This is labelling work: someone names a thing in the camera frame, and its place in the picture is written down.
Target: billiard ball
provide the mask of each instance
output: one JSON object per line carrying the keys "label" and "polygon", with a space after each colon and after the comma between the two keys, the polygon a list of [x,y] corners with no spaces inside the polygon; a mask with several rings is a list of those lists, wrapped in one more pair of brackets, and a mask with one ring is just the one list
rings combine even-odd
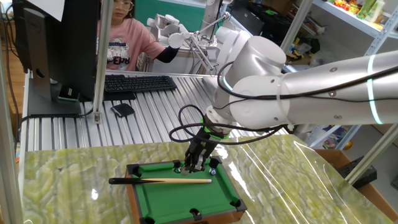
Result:
{"label": "billiard ball", "polygon": [[210,173],[210,175],[216,175],[217,171],[216,171],[216,169],[211,168],[211,169],[209,170],[209,173]]}

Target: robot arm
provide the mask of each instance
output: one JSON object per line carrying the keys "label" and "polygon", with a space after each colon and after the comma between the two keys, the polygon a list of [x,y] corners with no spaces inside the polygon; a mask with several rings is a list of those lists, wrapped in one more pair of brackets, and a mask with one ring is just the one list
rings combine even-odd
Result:
{"label": "robot arm", "polygon": [[[225,69],[225,75],[220,78],[221,84],[233,93],[245,96],[273,95],[276,96],[275,100],[246,100],[223,108],[242,98],[218,87],[212,106],[206,110],[204,123],[233,124],[237,121],[252,129],[281,124],[396,123],[398,101],[372,100],[398,97],[398,73],[373,80],[366,80],[366,77],[397,66],[397,59],[398,51],[395,51],[283,75],[283,51],[265,38],[251,37],[232,66]],[[346,85],[360,78],[366,82],[334,89],[335,86]],[[284,95],[299,95],[327,88],[330,90],[311,97],[280,99]],[[228,129],[203,128],[198,136],[222,139],[229,132]],[[185,154],[184,172],[203,170],[203,161],[215,147],[213,143],[192,140]]]}
{"label": "robot arm", "polygon": [[147,25],[152,27],[151,32],[156,41],[167,44],[172,48],[179,48],[185,39],[190,38],[190,33],[180,24],[180,21],[171,15],[156,15],[155,19],[149,18]]}

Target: black cable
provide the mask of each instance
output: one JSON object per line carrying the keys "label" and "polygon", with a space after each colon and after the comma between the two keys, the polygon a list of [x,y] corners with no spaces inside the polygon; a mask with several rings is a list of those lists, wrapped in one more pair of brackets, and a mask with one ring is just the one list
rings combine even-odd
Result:
{"label": "black cable", "polygon": [[[19,123],[19,111],[18,111],[17,100],[15,99],[14,89],[12,87],[11,74],[10,74],[10,60],[9,60],[9,52],[8,52],[7,28],[6,28],[6,24],[4,23],[3,16],[1,16],[1,24],[2,24],[3,31],[4,31],[4,41],[6,43],[6,67],[7,67],[8,85],[9,85],[10,92],[11,92],[12,102],[14,103],[14,106],[15,106],[15,112],[16,112],[16,115],[17,115],[16,121],[17,121],[17,125],[18,125],[18,123]],[[15,150],[15,152],[17,151],[17,135],[18,135],[18,127],[17,127],[17,130],[16,130],[16,136],[14,138],[14,150]]]}
{"label": "black cable", "polygon": [[197,61],[197,62],[195,63],[195,65],[193,66],[192,72],[196,70],[196,67],[198,66],[199,63],[200,63],[200,59],[198,59],[198,61]]}
{"label": "black cable", "polygon": [[210,39],[207,39],[207,35],[206,34],[203,34],[202,36],[200,36],[200,40],[210,41]]}
{"label": "black cable", "polygon": [[224,21],[226,21],[226,20],[229,21],[229,20],[231,19],[231,17],[232,17],[232,16],[229,16],[228,18],[224,18],[224,19],[218,21],[217,25],[220,24],[220,23],[222,23],[222,22],[224,22]]}
{"label": "black cable", "polygon": [[[218,11],[217,11],[217,15],[216,15],[216,20],[217,20],[218,17],[220,16],[220,9],[221,9],[222,5],[223,5],[223,2],[220,1],[220,3],[218,4]],[[211,41],[211,39],[213,38],[213,35],[214,35],[214,31],[215,31],[215,30],[216,30],[216,24],[213,25],[210,38],[209,38],[209,39],[206,39],[207,41],[209,41],[209,42]]]}
{"label": "black cable", "polygon": [[398,98],[380,98],[380,99],[374,99],[374,100],[346,100],[346,99],[341,99],[341,98],[322,97],[322,96],[304,96],[304,97],[314,98],[314,99],[322,99],[322,100],[338,100],[338,101],[344,101],[344,102],[349,102],[349,103],[369,103],[371,101],[398,100]]}
{"label": "black cable", "polygon": [[210,75],[210,76],[212,76],[212,77],[215,77],[215,76],[217,75],[217,68],[216,68],[216,66],[218,66],[218,65],[215,65],[215,66],[214,66],[215,75],[214,75],[214,76],[213,76],[213,75]]}
{"label": "black cable", "polygon": [[[205,119],[205,115],[201,112],[201,110],[199,109],[199,107],[197,107],[197,106],[195,106],[195,105],[185,105],[185,106],[181,107],[180,111],[178,112],[178,121],[179,121],[179,123],[180,123],[181,126],[184,125],[184,124],[182,123],[182,118],[181,118],[182,112],[184,111],[185,108],[189,108],[189,107],[195,108],[197,111],[199,111],[201,117],[202,117],[203,119]],[[193,135],[193,134],[192,134],[190,131],[188,131],[188,129],[186,129],[186,128],[184,128],[184,131],[185,131],[186,133],[188,133],[188,134]]]}
{"label": "black cable", "polygon": [[246,100],[249,100],[249,99],[236,100],[236,101],[233,101],[233,102],[230,102],[230,103],[226,104],[226,105],[223,106],[222,108],[217,108],[217,107],[213,107],[213,108],[216,109],[216,110],[222,110],[222,109],[226,108],[226,107],[229,106],[229,105],[232,105],[232,104],[234,104],[234,103],[243,102],[243,101],[246,101]]}
{"label": "black cable", "polygon": [[[192,127],[202,127],[202,126],[204,126],[204,127],[214,127],[214,126],[216,126],[216,127],[233,128],[233,129],[238,129],[238,130],[242,130],[242,131],[247,131],[247,130],[243,130],[242,127],[232,126],[232,125],[227,125],[227,124],[203,124],[203,123],[195,123],[195,124],[186,124],[186,125],[183,125],[183,126],[174,128],[173,130],[171,130],[171,132],[169,132],[169,138],[170,138],[172,141],[179,142],[179,143],[189,142],[190,139],[179,140],[179,139],[175,139],[172,135],[173,135],[175,132],[179,131],[179,130],[183,130],[183,129],[187,129],[187,128],[192,128]],[[268,138],[269,136],[272,136],[273,134],[275,134],[276,132],[278,132],[279,130],[281,130],[284,126],[285,126],[285,125],[280,125],[280,126],[276,126],[276,127],[270,128],[270,129],[272,130],[272,132],[270,132],[270,133],[268,133],[268,134],[266,134],[266,135],[264,135],[264,136],[261,136],[261,137],[255,138],[255,139],[251,139],[251,140],[247,140],[247,141],[243,141],[243,142],[218,142],[218,141],[212,141],[212,140],[209,140],[209,139],[205,139],[205,138],[196,136],[196,135],[194,135],[194,134],[192,134],[192,133],[189,133],[189,132],[188,132],[188,134],[191,135],[191,136],[193,136],[193,138],[199,139],[199,140],[201,140],[201,141],[203,141],[203,142],[208,142],[208,143],[212,143],[212,144],[220,144],[220,145],[224,145],[224,146],[237,146],[237,145],[241,145],[241,144],[249,144],[249,143],[252,143],[252,142],[259,141],[259,140],[261,140],[261,139]]]}
{"label": "black cable", "polygon": [[93,112],[93,109],[91,109],[89,112],[87,112],[85,114],[79,114],[79,115],[64,115],[64,116],[57,116],[57,115],[53,115],[53,114],[28,115],[28,116],[22,118],[21,121],[17,124],[17,134],[16,134],[15,139],[16,139],[16,141],[19,140],[19,135],[21,133],[21,125],[24,121],[27,121],[28,119],[31,119],[31,118],[82,118],[82,117],[85,117],[85,116],[88,116],[89,114],[91,114]]}
{"label": "black cable", "polygon": [[201,68],[202,68],[202,64],[200,64],[200,66],[199,66],[199,68],[198,68],[198,71],[197,71],[197,75],[199,75],[199,72],[200,72],[200,70],[201,70]]}
{"label": "black cable", "polygon": [[12,37],[11,42],[12,42],[12,44],[14,44],[14,46],[15,46],[14,34],[12,33],[11,20],[10,20],[10,18],[8,17],[8,10],[10,10],[11,8],[12,8],[12,4],[11,4],[11,5],[7,8],[7,10],[6,10],[6,19],[7,19],[8,24],[10,24],[11,37]]}
{"label": "black cable", "polygon": [[[251,143],[251,142],[254,142],[254,141],[258,141],[258,140],[267,138],[267,137],[275,134],[276,132],[278,132],[280,129],[282,129],[284,127],[284,125],[280,125],[280,126],[276,126],[276,127],[272,127],[272,128],[250,129],[250,128],[244,128],[244,127],[234,126],[234,125],[230,125],[230,124],[218,124],[218,123],[212,123],[212,124],[195,123],[195,124],[186,124],[186,125],[184,125],[182,123],[181,115],[182,115],[182,112],[184,111],[184,109],[185,108],[189,108],[189,107],[195,108],[200,113],[202,118],[204,119],[205,115],[201,112],[199,107],[197,107],[195,105],[185,105],[185,106],[183,106],[180,109],[180,111],[178,112],[178,121],[180,122],[181,126],[175,128],[175,129],[171,130],[171,132],[169,132],[169,137],[170,137],[170,139],[172,141],[175,141],[175,142],[190,142],[193,139],[199,139],[201,141],[209,142],[209,143],[213,143],[213,144],[223,144],[223,145],[229,145],[229,146],[236,146],[236,145],[247,144],[247,143]],[[273,133],[269,133],[269,134],[267,134],[265,136],[262,136],[262,137],[259,137],[259,138],[256,138],[256,139],[252,139],[252,140],[248,140],[248,141],[244,141],[244,142],[217,142],[217,141],[212,141],[212,140],[209,140],[209,139],[204,139],[204,138],[198,137],[196,134],[193,134],[192,132],[190,132],[187,129],[187,128],[192,128],[192,127],[197,127],[197,126],[200,126],[200,127],[221,127],[221,128],[238,129],[238,130],[241,130],[241,131],[250,131],[250,132],[269,132],[269,131],[274,131],[274,132]],[[173,138],[173,136],[172,136],[173,133],[175,133],[175,132],[177,132],[179,130],[182,130],[182,129],[186,133],[191,135],[192,138],[184,139],[184,140],[178,140],[178,139]]]}
{"label": "black cable", "polygon": [[[221,84],[220,76],[221,76],[221,73],[223,72],[223,70],[227,66],[231,65],[232,63],[233,62],[228,62],[218,72],[217,83],[218,83],[218,86],[222,90],[224,90],[225,92],[229,93],[230,95],[237,96],[239,98],[248,99],[248,100],[276,100],[277,99],[276,95],[247,96],[247,95],[242,95],[242,94],[239,94],[239,93],[234,93],[231,90],[225,88]],[[384,70],[384,71],[381,71],[381,72],[377,72],[377,73],[374,73],[372,75],[368,75],[366,77],[362,77],[362,78],[359,78],[359,79],[356,79],[356,80],[353,80],[353,81],[350,81],[350,82],[346,82],[346,83],[343,83],[343,84],[340,84],[340,85],[332,86],[332,87],[329,87],[329,88],[324,88],[324,89],[321,89],[321,90],[315,90],[315,91],[309,91],[309,92],[297,93],[297,94],[290,94],[290,95],[280,95],[280,99],[281,100],[286,100],[286,99],[292,99],[292,98],[298,98],[298,97],[304,97],[304,96],[313,96],[313,95],[318,95],[318,94],[322,94],[322,93],[328,93],[329,91],[336,91],[336,90],[340,90],[340,89],[343,89],[343,88],[348,88],[348,87],[351,87],[351,86],[359,85],[359,84],[367,82],[369,79],[382,78],[382,77],[385,77],[387,75],[395,74],[397,72],[398,72],[398,66],[392,67],[392,68],[389,68],[387,70]]]}
{"label": "black cable", "polygon": [[[14,33],[12,32],[11,21],[10,21],[10,18],[8,17],[8,10],[10,10],[11,7],[12,7],[12,4],[11,4],[11,5],[7,8],[7,10],[6,10],[6,18],[7,18],[6,32],[7,32],[7,37],[8,37],[8,39],[9,39],[9,40],[12,42],[12,44],[14,44],[14,46],[15,46],[15,42],[14,42]],[[17,58],[19,58],[19,57],[18,57],[18,54],[15,53],[15,51],[14,51],[14,49],[13,49],[12,46],[10,47],[10,49],[11,49],[11,52],[12,52]]]}

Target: computer monitor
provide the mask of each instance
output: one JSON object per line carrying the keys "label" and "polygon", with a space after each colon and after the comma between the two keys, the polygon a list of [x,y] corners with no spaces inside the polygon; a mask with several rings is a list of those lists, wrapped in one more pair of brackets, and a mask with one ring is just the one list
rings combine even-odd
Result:
{"label": "computer monitor", "polygon": [[[24,70],[33,73],[28,113],[80,114],[77,101],[58,95],[63,85],[94,97],[100,1],[66,0],[61,22],[29,1],[12,3],[17,53]],[[50,78],[58,84],[50,84]]]}

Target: miniature pool table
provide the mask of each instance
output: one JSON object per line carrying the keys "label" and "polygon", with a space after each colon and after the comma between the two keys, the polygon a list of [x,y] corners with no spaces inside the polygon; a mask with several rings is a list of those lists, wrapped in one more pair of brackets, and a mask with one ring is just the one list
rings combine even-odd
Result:
{"label": "miniature pool table", "polygon": [[[233,187],[219,157],[205,162],[205,171],[182,176],[183,162],[127,165],[130,178],[211,179],[209,184],[127,185],[134,223],[223,224],[240,220],[247,210]],[[215,175],[209,170],[214,168]]]}

